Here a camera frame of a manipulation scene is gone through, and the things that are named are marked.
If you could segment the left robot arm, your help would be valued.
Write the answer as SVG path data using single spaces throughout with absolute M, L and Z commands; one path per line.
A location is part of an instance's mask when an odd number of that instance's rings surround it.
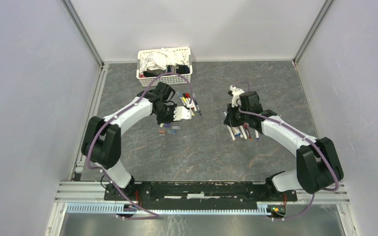
M 116 194 L 122 200 L 130 200 L 135 194 L 135 179 L 121 163 L 122 136 L 124 133 L 150 115 L 157 122 L 174 121 L 177 104 L 171 99 L 175 90 L 159 82 L 154 89 L 146 89 L 117 112 L 100 118 L 90 118 L 85 131 L 81 153 L 85 156 L 88 169 L 101 170 L 116 186 Z

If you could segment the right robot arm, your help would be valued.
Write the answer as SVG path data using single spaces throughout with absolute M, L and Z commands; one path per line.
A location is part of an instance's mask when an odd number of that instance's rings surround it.
M 262 136 L 272 138 L 296 158 L 296 168 L 272 175 L 265 186 L 265 196 L 276 201 L 285 191 L 302 189 L 309 194 L 320 190 L 336 191 L 344 178 L 332 140 L 317 138 L 296 128 L 271 110 L 264 110 L 255 91 L 230 86 L 232 100 L 227 105 L 224 124 L 239 127 L 246 124 Z

